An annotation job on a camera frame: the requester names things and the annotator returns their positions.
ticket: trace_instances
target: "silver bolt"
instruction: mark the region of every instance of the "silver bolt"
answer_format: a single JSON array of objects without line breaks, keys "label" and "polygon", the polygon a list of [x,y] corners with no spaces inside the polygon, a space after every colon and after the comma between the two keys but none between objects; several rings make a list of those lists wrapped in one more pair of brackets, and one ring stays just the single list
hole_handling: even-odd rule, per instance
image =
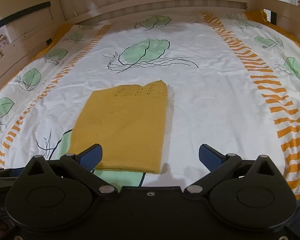
[{"label": "silver bolt", "polygon": [[190,185],[189,187],[187,187],[187,191],[189,191],[192,194],[195,194],[203,191],[203,188],[199,185]]},{"label": "silver bolt", "polygon": [[99,188],[99,191],[103,194],[110,194],[115,191],[115,188],[111,185],[103,185]]},{"label": "silver bolt", "polygon": [[149,197],[153,197],[154,195],[155,195],[155,193],[152,191],[147,192],[147,196],[149,196]]}]

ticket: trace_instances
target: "bed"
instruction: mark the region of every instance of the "bed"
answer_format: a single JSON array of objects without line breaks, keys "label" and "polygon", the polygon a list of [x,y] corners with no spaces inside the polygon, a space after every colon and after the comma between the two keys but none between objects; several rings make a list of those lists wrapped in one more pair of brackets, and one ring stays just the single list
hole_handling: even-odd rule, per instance
[{"label": "bed", "polygon": [[[51,21],[16,39],[0,58],[6,68],[0,68],[0,168],[67,153],[93,91],[162,80],[168,107],[160,173],[96,175],[119,189],[184,189],[209,172],[198,158],[207,143],[243,159],[269,155],[299,198],[300,43],[266,21],[261,9],[274,6],[271,0],[211,1],[110,1],[79,16],[73,8],[71,17],[66,0],[49,0]],[[165,8],[153,5],[162,2]],[[160,48],[150,60],[120,60],[128,49],[146,55],[146,45]]]}]

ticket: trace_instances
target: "bed frame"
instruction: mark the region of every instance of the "bed frame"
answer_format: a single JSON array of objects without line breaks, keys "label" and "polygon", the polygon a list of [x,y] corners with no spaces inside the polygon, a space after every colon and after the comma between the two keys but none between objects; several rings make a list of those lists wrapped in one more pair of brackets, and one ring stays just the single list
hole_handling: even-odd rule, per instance
[{"label": "bed frame", "polygon": [[[277,13],[277,25],[300,38],[300,8],[278,0],[107,1],[108,4],[105,6],[92,10],[87,7],[86,12],[78,15],[71,0],[0,0],[0,26],[6,26],[9,37],[13,40],[1,51],[3,56],[0,56],[0,89],[25,67],[33,56],[47,46],[46,41],[52,38],[57,28],[64,23],[112,24],[134,16],[158,14],[172,9],[180,13],[194,10],[212,13],[242,13],[268,9]],[[200,3],[195,1],[207,2],[204,3],[205,6],[200,6]],[[148,6],[148,4],[161,5],[158,7]]]}]

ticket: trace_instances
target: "yellow blanket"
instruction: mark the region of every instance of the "yellow blanket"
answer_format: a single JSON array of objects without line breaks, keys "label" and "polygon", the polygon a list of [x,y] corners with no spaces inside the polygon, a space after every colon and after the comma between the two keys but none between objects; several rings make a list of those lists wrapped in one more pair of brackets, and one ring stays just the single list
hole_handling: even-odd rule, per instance
[{"label": "yellow blanket", "polygon": [[94,143],[103,149],[100,170],[160,172],[167,85],[118,86],[94,91],[71,134],[69,153]]}]

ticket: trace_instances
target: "folded yellow cloth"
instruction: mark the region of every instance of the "folded yellow cloth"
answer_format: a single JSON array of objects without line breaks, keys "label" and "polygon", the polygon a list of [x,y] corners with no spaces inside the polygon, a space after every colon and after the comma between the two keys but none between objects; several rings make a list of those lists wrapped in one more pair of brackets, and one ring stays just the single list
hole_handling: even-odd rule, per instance
[{"label": "folded yellow cloth", "polygon": [[167,102],[162,81],[94,91],[73,128],[68,152],[99,143],[103,157],[97,169],[159,173]]}]

